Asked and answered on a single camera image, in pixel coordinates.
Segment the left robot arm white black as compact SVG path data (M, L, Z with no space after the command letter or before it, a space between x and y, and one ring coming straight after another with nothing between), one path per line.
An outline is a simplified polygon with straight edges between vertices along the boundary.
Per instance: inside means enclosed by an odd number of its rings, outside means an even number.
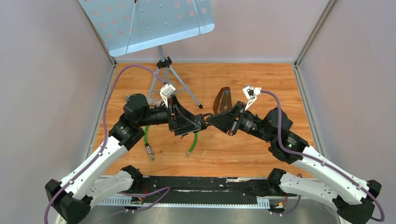
M115 194L142 189L142 173L130 165L102 181L99 177L144 137L145 126L167 124L176 136L207 128L204 116L181 106L174 94L162 100L160 106L151 107L143 94L131 95L100 146L69 175L47 182L49 204L67 223L80 223L94 206Z

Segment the green cable lock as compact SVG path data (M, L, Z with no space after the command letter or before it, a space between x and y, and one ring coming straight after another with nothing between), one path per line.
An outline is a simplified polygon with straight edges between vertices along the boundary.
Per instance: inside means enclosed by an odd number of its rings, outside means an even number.
M145 128L144 128L144 137L143 137L143 140L144 140L144 145L145 145L147 154L148 154L148 156L149 156L149 160L150 160L150 161L154 161L154 160L155 160L155 154L153 153L153 151L152 151L152 149L151 149L151 146L150 146L150 144L149 144L149 141L148 141L148 131L149 131L149 127L150 127L150 126L145 126ZM196 144L197 144L197 141L198 141L198 133L194 133L194 139L193 139L192 146L190 147L190 149L189 149L188 152L186 153L185 158L188 158L189 155L191 154L191 152L194 150L194 148L195 148L195 146L196 146Z

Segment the black padlock with keys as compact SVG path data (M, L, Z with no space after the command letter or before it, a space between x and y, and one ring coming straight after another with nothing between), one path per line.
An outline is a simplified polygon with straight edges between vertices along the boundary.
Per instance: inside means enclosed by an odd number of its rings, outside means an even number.
M202 131L209 127L211 124L207 123L206 118L214 116L213 113L204 113L195 115L193 118L193 122L196 124L196 130Z

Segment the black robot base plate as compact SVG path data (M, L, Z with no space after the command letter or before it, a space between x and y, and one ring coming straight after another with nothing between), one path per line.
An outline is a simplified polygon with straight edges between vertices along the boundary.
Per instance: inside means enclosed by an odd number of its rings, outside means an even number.
M257 198L266 196L285 197L278 187L267 180L237 177L192 177L192 176L145 176L139 187L125 190L127 194L151 193L170 187L160 203L178 204L255 204Z

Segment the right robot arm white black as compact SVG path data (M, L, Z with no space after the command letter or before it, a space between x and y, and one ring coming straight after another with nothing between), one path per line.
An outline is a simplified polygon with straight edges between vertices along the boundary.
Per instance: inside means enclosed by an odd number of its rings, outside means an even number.
M247 105L238 102L230 110L210 116L207 122L230 136L243 131L269 143L269 151L275 158L309 172L318 180L306 181L275 168L267 181L267 190L273 195L283 191L310 198L334 209L352 224L373 220L374 210L380 208L377 197L381 184L355 177L326 159L291 131L292 121L278 106L261 119L252 114Z

